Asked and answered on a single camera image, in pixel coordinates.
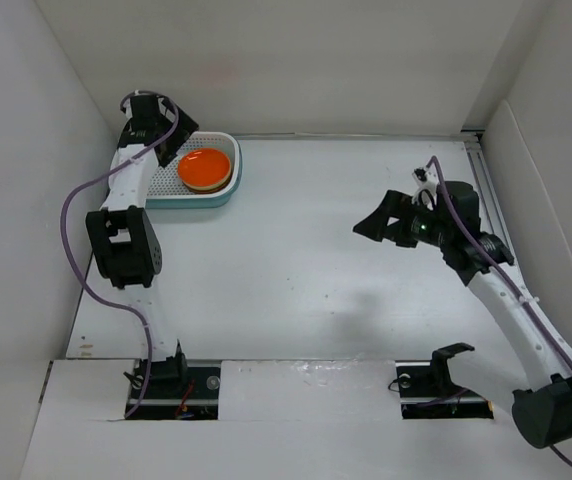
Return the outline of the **orange plate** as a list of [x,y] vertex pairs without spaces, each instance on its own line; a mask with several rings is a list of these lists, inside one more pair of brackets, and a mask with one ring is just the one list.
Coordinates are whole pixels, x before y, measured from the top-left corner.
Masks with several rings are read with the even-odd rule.
[[183,156],[177,166],[181,181],[205,186],[228,179],[232,172],[232,162],[220,150],[201,148]]

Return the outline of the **beige plate with black patch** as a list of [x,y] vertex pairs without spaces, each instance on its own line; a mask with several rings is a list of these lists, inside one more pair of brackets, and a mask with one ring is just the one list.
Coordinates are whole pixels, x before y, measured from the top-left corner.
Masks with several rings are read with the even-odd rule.
[[220,182],[205,186],[193,185],[185,181],[181,181],[181,183],[186,189],[195,194],[211,194],[221,191],[222,189],[225,189],[227,185],[230,183],[230,179],[225,179]]

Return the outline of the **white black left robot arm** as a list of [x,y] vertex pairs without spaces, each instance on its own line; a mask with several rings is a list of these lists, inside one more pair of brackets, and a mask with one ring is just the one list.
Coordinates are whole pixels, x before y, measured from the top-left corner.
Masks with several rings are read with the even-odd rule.
[[100,275],[123,292],[145,335],[145,353],[127,378],[148,399],[179,397],[190,384],[186,357],[158,298],[162,248],[145,204],[153,177],[176,157],[197,123],[170,98],[138,90],[121,102],[127,122],[108,176],[108,195],[85,224]]

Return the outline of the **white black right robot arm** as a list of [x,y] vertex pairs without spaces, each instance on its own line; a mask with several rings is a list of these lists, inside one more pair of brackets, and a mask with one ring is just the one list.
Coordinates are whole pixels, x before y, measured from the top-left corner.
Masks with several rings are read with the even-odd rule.
[[490,313],[521,365],[484,359],[458,342],[433,351],[429,386],[440,398],[465,389],[511,414],[518,432],[537,449],[572,439],[572,347],[555,329],[519,273],[510,249],[483,231],[480,200],[465,182],[423,182],[413,195],[386,192],[354,233],[398,247],[426,244]]

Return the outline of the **white perforated plastic basket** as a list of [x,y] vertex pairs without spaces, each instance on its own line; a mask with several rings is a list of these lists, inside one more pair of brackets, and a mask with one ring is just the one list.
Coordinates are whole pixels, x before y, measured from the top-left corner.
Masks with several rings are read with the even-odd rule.
[[[225,154],[231,162],[231,175],[218,190],[197,192],[190,190],[177,172],[179,161],[199,149],[210,148]],[[194,133],[178,150],[176,157],[166,167],[159,167],[149,187],[147,209],[195,209],[216,208],[226,204],[241,183],[243,161],[238,141],[223,132]]]

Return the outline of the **aluminium rail right edge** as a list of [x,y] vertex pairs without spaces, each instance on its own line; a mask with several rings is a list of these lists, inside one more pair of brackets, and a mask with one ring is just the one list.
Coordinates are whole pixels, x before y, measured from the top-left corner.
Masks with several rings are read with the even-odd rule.
[[485,230],[498,236],[508,247],[514,256],[514,266],[517,270],[518,278],[517,283],[524,286],[525,282],[523,281],[523,276],[519,269],[517,254],[515,253],[500,202],[491,179],[490,170],[485,159],[481,142],[483,132],[481,130],[463,130],[461,135],[475,178],[476,191],[480,196],[480,202],[483,206],[483,217],[487,224]]

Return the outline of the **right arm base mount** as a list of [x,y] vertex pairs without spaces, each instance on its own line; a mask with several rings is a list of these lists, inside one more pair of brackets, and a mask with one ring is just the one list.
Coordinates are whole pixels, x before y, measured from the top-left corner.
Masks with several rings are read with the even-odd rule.
[[463,387],[440,386],[429,360],[395,362],[395,378],[388,390],[399,396],[403,420],[464,420],[494,418],[493,408]]

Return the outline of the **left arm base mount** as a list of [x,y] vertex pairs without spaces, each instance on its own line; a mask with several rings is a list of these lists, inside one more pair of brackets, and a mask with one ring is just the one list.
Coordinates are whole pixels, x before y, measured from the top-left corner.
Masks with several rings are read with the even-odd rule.
[[189,362],[180,386],[152,380],[145,397],[127,420],[211,421],[218,419],[221,364]]

